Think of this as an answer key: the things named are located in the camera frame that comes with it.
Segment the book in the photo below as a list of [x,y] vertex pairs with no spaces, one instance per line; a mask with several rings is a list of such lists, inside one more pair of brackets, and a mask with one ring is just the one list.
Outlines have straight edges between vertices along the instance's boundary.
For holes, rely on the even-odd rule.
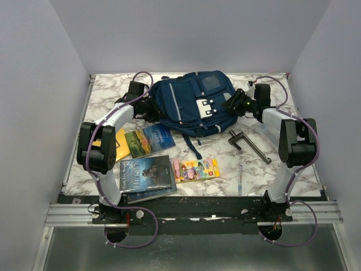
[[[170,172],[173,171],[170,162],[169,162],[169,171]],[[167,195],[176,193],[177,185],[175,184],[174,174],[171,174],[170,178],[171,178],[171,187],[170,188],[149,190],[149,191],[138,192],[138,193],[130,193],[130,194],[127,194],[127,202],[129,204],[143,202],[145,200],[156,199],[156,198],[160,198],[161,196],[167,196]]]
[[125,139],[133,158],[154,154],[175,146],[170,130],[160,123],[126,133]]
[[120,192],[122,194],[171,187],[169,156],[137,158],[120,161]]
[[[130,150],[128,147],[128,144],[125,140],[125,131],[124,129],[120,129],[118,133],[115,135],[115,144],[116,144],[116,150],[117,150],[117,157],[115,158],[115,162],[118,162],[119,160],[123,159],[124,157],[130,155]],[[100,147],[101,140],[97,140],[93,142],[93,146]]]
[[203,181],[219,177],[216,159],[201,159],[192,161],[174,161],[174,174],[177,182]]

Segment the cable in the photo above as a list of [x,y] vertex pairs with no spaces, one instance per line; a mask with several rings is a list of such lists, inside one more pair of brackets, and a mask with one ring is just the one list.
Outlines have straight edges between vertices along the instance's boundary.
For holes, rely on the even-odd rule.
[[97,131],[99,130],[99,128],[103,125],[103,123],[105,123],[107,121],[108,118],[112,117],[118,110],[120,110],[122,107],[125,107],[131,103],[134,103],[140,99],[142,99],[146,94],[149,93],[150,89],[152,88],[153,86],[153,77],[152,75],[149,73],[149,72],[145,72],[145,71],[142,71],[142,72],[138,72],[134,75],[133,77],[133,80],[135,80],[135,78],[141,74],[141,73],[145,73],[147,75],[150,76],[151,78],[151,85],[149,86],[148,90],[146,92],[144,92],[141,96],[133,99],[133,100],[130,100],[129,102],[126,102],[122,105],[120,105],[119,107],[117,108],[114,108],[107,117],[105,117],[104,119],[101,120],[101,122],[95,127],[94,129],[94,132],[92,133],[91,135],[91,138],[90,138],[90,141],[89,141],[89,145],[88,145],[88,149],[87,149],[87,153],[86,153],[86,158],[85,158],[85,168],[86,170],[94,176],[94,178],[96,179],[96,187],[98,188],[98,191],[99,191],[99,194],[100,196],[105,200],[105,202],[107,202],[111,207],[115,208],[115,209],[119,209],[119,210],[133,210],[133,209],[137,209],[137,210],[142,210],[142,211],[146,211],[148,213],[150,213],[152,215],[152,217],[155,219],[155,225],[156,225],[156,229],[155,229],[155,232],[154,232],[154,235],[153,237],[151,238],[151,240],[149,240],[148,242],[144,243],[144,244],[139,244],[139,245],[136,245],[136,246],[129,246],[129,245],[125,245],[125,244],[119,244],[119,243],[112,243],[108,240],[108,237],[107,237],[107,231],[105,231],[105,238],[107,240],[106,244],[111,244],[113,245],[114,247],[123,247],[123,248],[141,248],[141,247],[145,247],[149,244],[151,244],[157,237],[157,234],[158,234],[158,220],[157,220],[157,217],[156,215],[149,209],[147,208],[143,208],[143,207],[119,207],[119,206],[116,206],[115,204],[113,204],[105,195],[104,195],[104,192],[103,192],[103,189],[102,187],[100,186],[100,183],[99,183],[99,176],[93,172],[90,168],[89,168],[89,157],[90,157],[90,150],[91,150],[91,147],[93,145],[93,141],[94,141],[94,138],[95,138],[95,135],[97,133]]
[[287,244],[287,243],[280,243],[280,242],[277,242],[277,241],[270,240],[270,239],[266,238],[266,237],[259,231],[260,235],[263,237],[263,240],[266,241],[266,242],[269,242],[269,243],[272,243],[272,244],[276,244],[276,245],[278,245],[278,246],[283,246],[283,247],[301,247],[301,246],[304,246],[304,245],[306,245],[306,244],[311,243],[311,242],[313,241],[313,239],[316,237],[316,234],[317,234],[317,231],[318,231],[317,217],[316,217],[316,213],[315,213],[315,211],[312,209],[312,207],[311,207],[310,205],[308,205],[306,202],[304,202],[303,200],[295,200],[295,201],[293,201],[293,202],[290,204],[289,198],[288,198],[288,193],[289,193],[289,189],[290,189],[290,187],[292,186],[292,183],[293,183],[296,175],[297,175],[300,171],[302,171],[302,170],[304,170],[305,168],[307,168],[307,167],[309,167],[310,165],[312,165],[312,164],[313,164],[314,162],[316,162],[316,160],[318,159],[318,157],[319,157],[319,155],[320,155],[320,141],[319,141],[319,138],[318,138],[318,136],[317,136],[316,131],[311,127],[310,124],[307,123],[307,121],[305,121],[305,120],[304,120],[303,118],[301,118],[301,117],[295,116],[295,115],[293,115],[293,114],[291,114],[291,113],[289,113],[289,112],[286,112],[286,111],[283,111],[283,110],[280,109],[280,107],[283,106],[283,105],[285,105],[286,102],[287,102],[287,100],[288,100],[287,90],[286,90],[285,86],[281,83],[281,81],[278,80],[278,79],[276,79],[276,78],[274,78],[274,77],[272,77],[272,76],[268,76],[268,75],[259,76],[259,77],[256,78],[256,81],[257,81],[258,79],[261,79],[261,78],[269,78],[269,79],[272,79],[272,80],[276,81],[276,82],[282,87],[282,89],[284,90],[284,93],[285,93],[285,95],[286,95],[286,99],[285,99],[285,101],[284,101],[283,103],[280,103],[278,106],[276,106],[276,110],[277,110],[278,112],[282,113],[282,114],[285,115],[285,116],[288,116],[288,117],[291,117],[291,118],[294,118],[294,119],[296,119],[296,120],[301,121],[303,124],[305,124],[305,125],[308,127],[308,129],[312,132],[312,134],[313,134],[314,137],[316,138],[316,154],[315,154],[315,157],[314,157],[314,158],[312,159],[312,161],[310,161],[308,164],[306,164],[306,165],[304,165],[304,166],[302,166],[302,167],[300,167],[300,168],[298,168],[298,169],[295,170],[295,172],[291,175],[291,178],[289,179],[289,181],[288,181],[288,183],[287,183],[287,185],[286,185],[286,190],[285,190],[286,201],[287,201],[287,203],[289,204],[290,207],[293,206],[295,203],[300,202],[300,203],[304,204],[306,207],[308,207],[308,208],[310,209],[310,211],[311,211],[311,213],[313,214],[314,219],[315,219],[315,230],[314,230],[314,233],[312,234],[312,236],[311,236],[307,241],[304,241],[304,242],[299,243],[299,244]]

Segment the gray wall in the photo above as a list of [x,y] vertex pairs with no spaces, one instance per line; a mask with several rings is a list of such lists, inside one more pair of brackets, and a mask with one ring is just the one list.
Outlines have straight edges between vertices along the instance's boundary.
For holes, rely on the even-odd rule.
[[0,8],[0,269],[31,270],[89,78],[48,0]]
[[317,162],[340,204],[361,269],[361,1],[333,0],[290,76],[303,117],[317,121]]
[[329,0],[51,0],[91,73],[289,72]]

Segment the navy blue backpack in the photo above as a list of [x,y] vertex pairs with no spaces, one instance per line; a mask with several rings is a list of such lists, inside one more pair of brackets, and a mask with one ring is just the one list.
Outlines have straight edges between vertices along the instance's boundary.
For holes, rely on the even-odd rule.
[[190,137],[224,132],[237,122],[222,104],[235,94],[230,79],[220,71],[192,72],[156,82],[149,92],[155,112],[144,119],[159,121],[183,134],[186,143],[201,159]]

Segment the marble tabletop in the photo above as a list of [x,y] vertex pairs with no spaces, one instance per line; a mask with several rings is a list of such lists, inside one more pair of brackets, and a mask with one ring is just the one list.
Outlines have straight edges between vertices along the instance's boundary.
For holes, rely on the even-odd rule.
[[[162,76],[178,77],[183,74],[163,73],[153,74],[155,82],[160,80]],[[254,80],[260,75],[244,75],[244,74],[227,74],[233,83],[235,89],[247,88],[247,82]],[[285,74],[273,75],[279,79],[287,88],[289,93],[288,82]],[[86,110],[84,121],[95,121],[103,117],[109,109],[114,105],[115,100],[123,96],[129,86],[129,82],[133,78],[133,74],[111,74],[97,75],[90,96],[89,104]],[[140,75],[137,81],[150,84],[148,76]],[[258,82],[266,82],[271,85],[271,105],[280,104],[284,98],[282,88],[274,81],[269,79],[261,79]],[[292,96],[284,106],[285,110],[296,113]],[[219,165],[221,176],[208,181],[198,181],[191,183],[182,183],[177,185],[178,192],[175,195],[181,196],[261,196],[265,190],[272,184],[277,169],[280,165],[280,159],[276,149],[259,135],[254,127],[257,121],[255,119],[247,119],[239,117],[238,122],[228,128],[221,134],[211,135],[209,137],[200,138],[201,146],[198,146],[195,139],[191,139],[197,150],[204,158],[216,158]],[[132,120],[124,125],[126,132],[136,130],[138,128],[151,125],[143,120]],[[230,134],[229,129],[236,133],[242,131],[261,149],[268,157],[272,159],[272,163],[267,165],[262,159],[247,145],[246,142],[240,141],[239,145],[242,150],[238,151],[234,146],[228,143]],[[180,133],[172,131],[176,146],[167,150],[158,152],[154,156],[169,155],[171,160],[195,160],[195,154],[189,149],[184,142]],[[239,166],[243,166],[242,189],[239,191]],[[114,167],[114,174],[119,186],[119,163]],[[99,195],[96,190],[94,181],[85,172],[82,166],[76,163],[76,155],[71,166],[68,182],[65,190],[66,195]],[[320,196],[320,185],[316,180],[313,167],[305,169],[300,175],[291,195],[293,196]]]

